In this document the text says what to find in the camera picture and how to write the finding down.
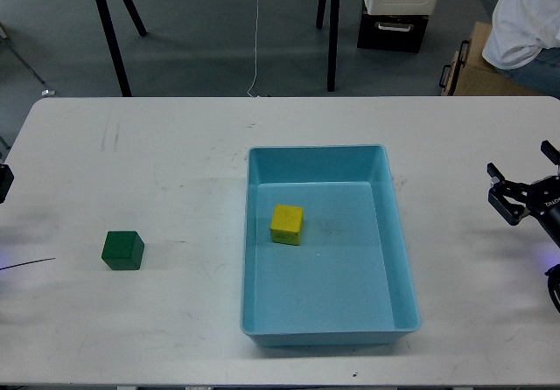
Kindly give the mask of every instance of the white shirt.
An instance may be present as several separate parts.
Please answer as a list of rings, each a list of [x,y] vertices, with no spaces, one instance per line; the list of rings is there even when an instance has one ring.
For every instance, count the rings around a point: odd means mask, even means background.
[[[499,69],[527,65],[542,49],[560,47],[560,0],[500,0],[482,56]]]

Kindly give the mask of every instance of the yellow cube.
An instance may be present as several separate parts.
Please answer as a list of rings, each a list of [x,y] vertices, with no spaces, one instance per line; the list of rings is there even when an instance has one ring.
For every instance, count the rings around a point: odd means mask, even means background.
[[[270,222],[270,238],[275,243],[299,246],[304,226],[304,208],[276,205]]]

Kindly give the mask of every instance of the person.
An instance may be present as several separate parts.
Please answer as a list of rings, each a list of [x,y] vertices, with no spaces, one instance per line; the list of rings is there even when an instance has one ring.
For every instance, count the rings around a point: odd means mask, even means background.
[[[482,56],[512,81],[560,99],[560,0],[499,0]]]

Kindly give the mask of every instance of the gray floor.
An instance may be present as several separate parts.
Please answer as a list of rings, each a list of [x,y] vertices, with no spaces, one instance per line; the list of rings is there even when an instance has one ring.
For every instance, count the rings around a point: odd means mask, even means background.
[[[244,96],[254,77],[256,0],[134,0],[140,38],[108,0],[133,95]],[[438,95],[449,63],[496,0],[438,0],[420,53],[356,48],[361,0],[341,0],[337,89],[326,92],[328,24],[317,0],[259,0],[258,76],[271,96]],[[95,0],[0,0],[13,46],[59,97],[119,96]],[[16,139],[42,86],[0,45],[0,136]]]

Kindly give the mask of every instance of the jeans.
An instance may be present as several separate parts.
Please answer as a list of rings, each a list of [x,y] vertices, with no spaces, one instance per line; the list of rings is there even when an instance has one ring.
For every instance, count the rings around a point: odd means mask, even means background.
[[[498,72],[517,84],[560,99],[560,48],[542,49],[527,65]]]

